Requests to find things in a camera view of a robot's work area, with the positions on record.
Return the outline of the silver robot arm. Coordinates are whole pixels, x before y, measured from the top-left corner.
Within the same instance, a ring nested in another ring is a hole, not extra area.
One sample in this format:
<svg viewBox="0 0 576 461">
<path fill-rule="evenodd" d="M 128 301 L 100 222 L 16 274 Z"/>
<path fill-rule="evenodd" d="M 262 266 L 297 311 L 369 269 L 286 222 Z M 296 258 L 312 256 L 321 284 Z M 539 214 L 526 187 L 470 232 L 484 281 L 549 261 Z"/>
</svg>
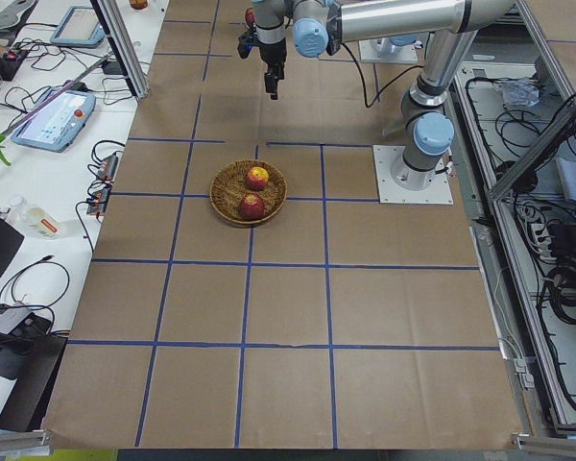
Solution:
<svg viewBox="0 0 576 461">
<path fill-rule="evenodd" d="M 510 1 L 254 1 L 237 51 L 246 58 L 257 48 L 266 63 L 265 90 L 277 97 L 284 78 L 286 39 L 306 58 L 336 54 L 351 42 L 367 61 L 406 64 L 419 75 L 404 94 L 401 111 L 408 141 L 390 175 L 410 191 L 430 186 L 438 162 L 454 137 L 443 114 L 447 89 L 477 32 L 512 7 Z"/>
</svg>

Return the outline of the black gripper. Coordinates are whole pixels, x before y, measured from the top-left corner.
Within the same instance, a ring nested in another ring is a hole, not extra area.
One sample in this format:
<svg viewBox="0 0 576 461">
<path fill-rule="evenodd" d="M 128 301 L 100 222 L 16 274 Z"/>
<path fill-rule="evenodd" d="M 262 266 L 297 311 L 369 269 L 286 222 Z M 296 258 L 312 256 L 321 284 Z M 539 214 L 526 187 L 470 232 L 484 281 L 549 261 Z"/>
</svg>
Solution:
<svg viewBox="0 0 576 461">
<path fill-rule="evenodd" d="M 268 65 L 268 72 L 264 75 L 265 91 L 270 95 L 272 100 L 277 100 L 278 84 L 284 79 L 286 42 L 280 41 L 272 44 L 262 43 L 259 49 L 261 59 Z"/>
</svg>

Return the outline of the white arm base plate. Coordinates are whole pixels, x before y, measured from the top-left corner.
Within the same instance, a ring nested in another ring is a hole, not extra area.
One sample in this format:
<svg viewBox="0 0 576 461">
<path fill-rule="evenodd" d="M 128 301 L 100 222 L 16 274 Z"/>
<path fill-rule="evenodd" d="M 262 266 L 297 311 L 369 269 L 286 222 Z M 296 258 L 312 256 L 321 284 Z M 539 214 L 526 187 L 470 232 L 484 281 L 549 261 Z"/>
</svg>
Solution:
<svg viewBox="0 0 576 461">
<path fill-rule="evenodd" d="M 372 146 L 379 203 L 451 206 L 454 201 L 443 160 L 432 170 L 419 172 L 404 161 L 404 150 L 404 146 Z"/>
</svg>

